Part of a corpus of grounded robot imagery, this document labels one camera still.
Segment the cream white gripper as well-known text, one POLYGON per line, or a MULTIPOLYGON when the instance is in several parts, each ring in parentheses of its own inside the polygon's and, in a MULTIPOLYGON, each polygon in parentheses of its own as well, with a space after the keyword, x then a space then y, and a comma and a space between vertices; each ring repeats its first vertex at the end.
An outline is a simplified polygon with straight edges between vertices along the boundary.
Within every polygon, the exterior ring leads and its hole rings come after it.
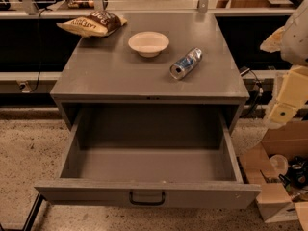
MULTIPOLYGON (((273 53, 281 50, 285 27, 276 29, 260 45, 260 49, 273 53)), ((263 122, 269 129, 286 125, 308 101, 308 67, 293 65, 283 75, 278 75, 272 100, 266 108, 263 122)))

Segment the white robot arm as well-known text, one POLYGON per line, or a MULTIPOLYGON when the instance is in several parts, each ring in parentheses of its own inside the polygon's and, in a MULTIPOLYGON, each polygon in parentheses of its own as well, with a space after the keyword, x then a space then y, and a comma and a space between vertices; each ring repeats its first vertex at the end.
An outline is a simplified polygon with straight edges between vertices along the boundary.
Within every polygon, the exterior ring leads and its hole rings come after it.
POLYGON ((286 125, 308 101, 308 0, 290 1, 296 5, 293 14, 260 45, 292 65, 266 110, 264 123, 270 129, 286 125))

